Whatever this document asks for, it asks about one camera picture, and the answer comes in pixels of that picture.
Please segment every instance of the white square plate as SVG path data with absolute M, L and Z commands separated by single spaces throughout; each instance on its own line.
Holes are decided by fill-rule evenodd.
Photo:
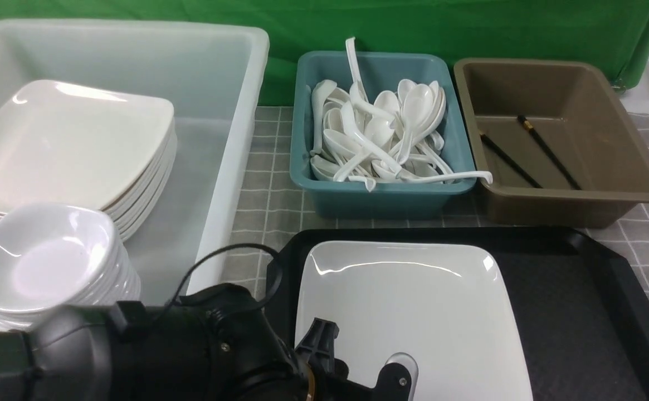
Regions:
M 0 108 L 0 212 L 43 201 L 105 208 L 153 160 L 173 118 L 166 99 L 25 85 Z
M 394 353 L 418 363 L 414 399 L 531 401 L 505 282 L 483 249 L 331 241 L 309 253 L 295 343 L 315 317 L 339 325 L 335 357 L 372 388 Z

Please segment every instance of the teal plastic bin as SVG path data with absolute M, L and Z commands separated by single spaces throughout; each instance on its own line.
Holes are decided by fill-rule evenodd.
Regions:
M 446 63 L 428 54 L 357 53 L 367 96 L 396 91 L 401 79 L 429 84 L 438 81 L 446 92 L 447 112 L 438 132 L 446 140 L 441 157 L 456 172 L 475 170 L 465 126 Z M 441 215 L 454 195 L 469 192 L 475 180 L 451 184 L 380 183 L 369 193 L 363 183 L 319 181 L 309 165 L 313 145 L 311 90 L 331 79 L 349 91 L 352 76 L 344 51 L 312 51 L 299 58 L 294 96 L 289 172 L 296 185 L 309 193 L 317 214 L 326 218 L 426 219 Z

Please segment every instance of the white plastic bin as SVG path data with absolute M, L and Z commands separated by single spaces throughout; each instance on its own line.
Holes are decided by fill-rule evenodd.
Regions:
M 269 39 L 258 28 L 163 21 L 0 21 L 0 105 L 55 79 L 173 102 L 179 149 L 164 193 L 126 249 L 159 305 L 196 259 L 230 239 Z M 188 292 L 219 280 L 224 257 Z

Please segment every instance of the green backdrop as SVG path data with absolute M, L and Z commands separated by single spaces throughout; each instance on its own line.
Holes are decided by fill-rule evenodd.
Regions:
M 261 104 L 288 105 L 299 56 L 343 50 L 584 61 L 635 86 L 649 0 L 0 0 L 2 18 L 119 18 L 258 26 L 270 36 Z

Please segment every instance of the black chopstick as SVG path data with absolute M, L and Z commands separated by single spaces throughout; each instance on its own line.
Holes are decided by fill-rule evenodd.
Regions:
M 483 144 L 487 145 L 488 148 L 498 155 L 503 162 L 507 163 L 517 174 L 520 174 L 521 177 L 525 178 L 525 181 L 528 181 L 530 185 L 534 188 L 542 188 L 541 185 L 535 181 L 535 178 L 532 178 L 525 170 L 523 170 L 520 165 L 518 165 L 507 153 L 505 153 L 492 139 L 488 138 L 487 135 L 480 132 L 480 139 L 482 139 Z
M 572 186 L 574 189 L 582 189 L 582 187 L 579 186 L 576 180 L 572 177 L 571 174 L 569 174 L 569 171 L 564 167 L 563 163 L 559 161 L 559 159 L 554 155 L 554 152 L 549 148 L 549 146 L 546 144 L 545 140 L 543 137 L 538 134 L 538 132 L 535 130 L 535 127 L 531 124 L 531 122 L 528 121 L 527 117 L 525 116 L 518 116 L 518 121 L 520 124 L 523 125 L 525 130 L 528 132 L 528 134 L 533 137 L 535 142 L 538 143 L 538 146 L 545 152 L 545 155 L 549 158 L 554 163 L 554 166 L 559 170 L 559 172 L 562 173 L 564 178 L 566 178 L 567 182 L 569 185 Z

